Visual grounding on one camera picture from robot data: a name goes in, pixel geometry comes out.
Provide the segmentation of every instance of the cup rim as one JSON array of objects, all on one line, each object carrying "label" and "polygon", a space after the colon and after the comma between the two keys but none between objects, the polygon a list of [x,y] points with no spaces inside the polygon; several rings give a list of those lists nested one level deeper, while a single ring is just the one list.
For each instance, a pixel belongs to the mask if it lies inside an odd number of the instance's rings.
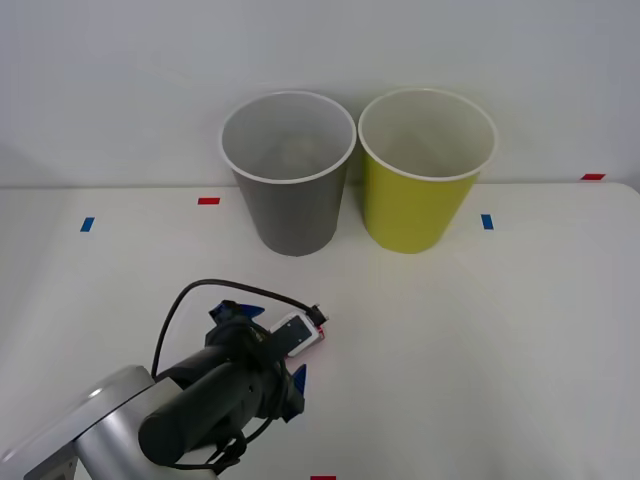
[{"label": "cup rim", "polygon": [[[224,135],[224,130],[225,130],[226,126],[227,126],[227,123],[231,120],[231,118],[233,118],[233,116],[236,113],[238,113],[244,107],[246,107],[246,106],[248,106],[248,105],[250,105],[250,104],[252,104],[254,102],[257,102],[258,100],[262,100],[262,99],[268,98],[268,97],[274,97],[276,95],[291,95],[291,94],[314,97],[314,98],[317,98],[319,100],[328,102],[331,105],[333,105],[334,107],[337,107],[338,110],[340,110],[345,115],[345,117],[347,117],[347,119],[349,121],[349,125],[351,126],[351,143],[349,144],[349,148],[347,148],[347,151],[345,152],[345,154],[337,162],[335,162],[333,165],[331,165],[329,168],[326,168],[326,169],[324,169],[324,170],[322,170],[322,171],[320,171],[318,173],[315,173],[313,175],[309,175],[307,177],[292,178],[292,179],[286,179],[286,180],[277,180],[277,179],[273,179],[273,178],[265,178],[265,177],[260,177],[258,175],[253,175],[253,174],[241,169],[237,165],[235,165],[229,159],[229,157],[227,156],[226,152],[224,151],[224,146],[222,144],[222,137]],[[246,178],[249,178],[251,180],[255,180],[257,182],[261,182],[261,183],[269,183],[269,184],[272,184],[272,185],[295,185],[295,184],[298,184],[298,183],[305,183],[305,182],[310,182],[312,180],[316,180],[318,178],[324,177],[325,175],[328,175],[329,173],[333,172],[334,170],[337,170],[351,156],[351,153],[353,152],[353,149],[356,146],[357,139],[358,139],[358,132],[357,132],[356,123],[353,120],[353,117],[347,111],[346,108],[344,108],[342,105],[340,105],[335,100],[332,100],[329,97],[325,97],[324,95],[320,95],[319,93],[308,92],[306,90],[280,90],[280,91],[277,91],[277,92],[271,92],[271,93],[266,93],[266,94],[261,94],[261,95],[254,96],[251,99],[249,99],[246,102],[244,102],[241,105],[239,105],[238,107],[236,107],[229,115],[227,115],[227,117],[225,118],[225,120],[224,120],[224,122],[222,124],[222,128],[220,128],[220,131],[218,132],[218,151],[219,151],[220,155],[222,156],[222,158],[224,159],[224,161],[226,162],[226,164],[229,165],[229,167],[231,167],[231,169],[233,171],[235,171],[236,173],[242,175],[243,177],[246,177]]]},{"label": "cup rim", "polygon": [[[393,95],[397,95],[399,93],[406,93],[406,92],[433,92],[433,93],[438,93],[438,94],[441,94],[441,95],[446,95],[446,96],[449,96],[449,97],[453,97],[453,98],[455,98],[457,100],[460,100],[460,101],[466,103],[467,105],[471,106],[475,110],[477,110],[485,118],[485,120],[487,120],[487,122],[489,123],[489,126],[491,127],[491,132],[493,133],[493,148],[491,149],[491,153],[487,156],[487,159],[484,162],[482,162],[480,165],[478,165],[476,168],[474,168],[473,170],[470,170],[470,171],[465,172],[465,173],[460,174],[460,175],[454,175],[454,176],[451,176],[451,177],[427,177],[427,176],[416,175],[414,173],[409,173],[409,172],[405,172],[403,170],[400,170],[399,168],[388,164],[387,162],[382,160],[380,157],[378,157],[373,152],[373,150],[369,147],[369,145],[367,144],[366,139],[364,138],[364,135],[362,134],[363,119],[365,118],[367,113],[370,111],[370,109],[374,105],[376,105],[378,102],[382,101],[383,99],[385,99],[387,97],[391,97]],[[471,176],[477,174],[478,172],[480,172],[480,170],[485,168],[489,163],[491,163],[493,161],[493,159],[495,157],[495,154],[496,154],[496,151],[498,149],[498,143],[499,143],[498,127],[496,127],[496,124],[493,121],[493,119],[491,118],[491,116],[489,116],[489,114],[487,112],[485,112],[479,105],[477,105],[476,103],[472,102],[468,98],[463,97],[462,95],[459,95],[457,93],[451,92],[449,90],[444,90],[444,89],[440,89],[440,88],[432,88],[432,87],[399,88],[399,89],[387,92],[384,95],[381,95],[381,96],[377,97],[376,99],[374,99],[371,103],[369,103],[369,105],[367,105],[367,107],[363,110],[362,114],[360,115],[360,118],[358,120],[358,137],[360,138],[360,143],[362,143],[362,147],[365,149],[365,151],[371,156],[371,158],[373,158],[376,162],[378,162],[383,167],[385,167],[385,168],[391,170],[392,172],[397,173],[398,175],[401,175],[403,177],[412,178],[414,180],[426,181],[426,182],[454,182],[456,180],[462,180],[464,178],[468,178],[468,177],[471,177]]]}]

